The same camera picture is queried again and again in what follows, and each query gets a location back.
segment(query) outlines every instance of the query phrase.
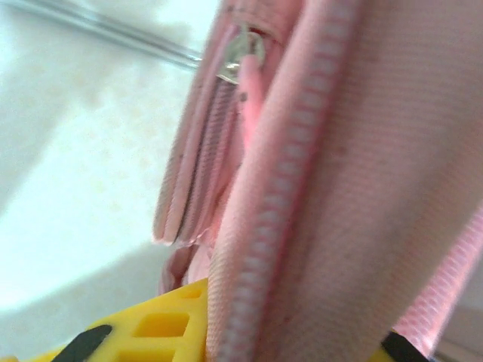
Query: zipper pull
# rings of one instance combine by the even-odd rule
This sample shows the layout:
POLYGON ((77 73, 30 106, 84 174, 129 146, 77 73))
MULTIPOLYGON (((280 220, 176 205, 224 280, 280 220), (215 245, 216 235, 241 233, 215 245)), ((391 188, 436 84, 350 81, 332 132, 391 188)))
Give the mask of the zipper pull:
POLYGON ((255 55, 260 68, 265 61, 265 53, 262 36, 249 31, 248 26, 243 25, 241 32, 226 47, 223 65, 217 74, 218 78, 231 84, 238 84, 238 71, 243 57, 248 54, 255 55))
POLYGON ((237 76, 240 111, 243 120, 243 140, 245 149, 247 149, 257 129, 265 97, 256 43, 253 43, 250 39, 248 28, 242 28, 241 33, 245 35, 245 55, 240 61, 237 76))

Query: pink zipper pull tab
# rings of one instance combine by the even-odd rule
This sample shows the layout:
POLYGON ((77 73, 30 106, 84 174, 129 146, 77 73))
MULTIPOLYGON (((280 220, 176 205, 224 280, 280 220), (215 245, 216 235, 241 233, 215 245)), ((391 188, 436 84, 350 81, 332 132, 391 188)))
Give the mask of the pink zipper pull tab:
POLYGON ((244 124, 243 138, 246 149, 258 124, 264 94, 260 60, 255 54, 254 46, 248 36, 248 28, 243 26, 241 31, 245 34, 247 55, 241 59, 238 71, 238 91, 240 94, 240 109, 244 124))

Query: pink bag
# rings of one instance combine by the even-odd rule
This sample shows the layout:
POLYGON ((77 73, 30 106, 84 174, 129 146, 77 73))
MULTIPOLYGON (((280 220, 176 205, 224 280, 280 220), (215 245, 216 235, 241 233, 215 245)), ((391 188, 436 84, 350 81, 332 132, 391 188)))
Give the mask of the pink bag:
POLYGON ((154 226, 162 292, 209 272, 208 360, 432 353, 483 248, 482 17, 222 3, 154 226))

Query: zipper teeth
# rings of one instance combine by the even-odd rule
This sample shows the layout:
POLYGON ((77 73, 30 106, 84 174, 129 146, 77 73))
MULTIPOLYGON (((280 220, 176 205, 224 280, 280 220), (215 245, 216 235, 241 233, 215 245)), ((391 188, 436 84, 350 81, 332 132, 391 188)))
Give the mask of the zipper teeth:
POLYGON ((200 143, 196 169, 189 190, 188 202, 180 225, 180 240, 192 241, 203 232, 206 213, 213 207, 217 179, 226 155, 230 134, 235 126, 233 96, 235 85, 217 81, 217 89, 208 110, 202 142, 200 143))
POLYGON ((230 313, 217 361, 254 359, 263 311, 285 232, 321 131, 341 63, 349 47, 360 0, 334 1, 322 37, 314 47, 311 69, 293 111, 288 138, 270 177, 267 193, 249 234, 249 247, 235 281, 230 313))

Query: metal zipper slider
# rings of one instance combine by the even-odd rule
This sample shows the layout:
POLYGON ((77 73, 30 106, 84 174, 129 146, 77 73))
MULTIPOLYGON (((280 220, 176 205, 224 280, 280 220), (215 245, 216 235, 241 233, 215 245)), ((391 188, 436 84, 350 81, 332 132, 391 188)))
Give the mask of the metal zipper slider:
POLYGON ((225 58, 218 77, 231 84, 238 84, 238 70, 242 58, 247 54, 257 56, 260 66, 265 61, 265 45, 263 38, 256 32, 248 30, 246 25, 241 27, 241 32, 228 44, 225 50, 225 58))

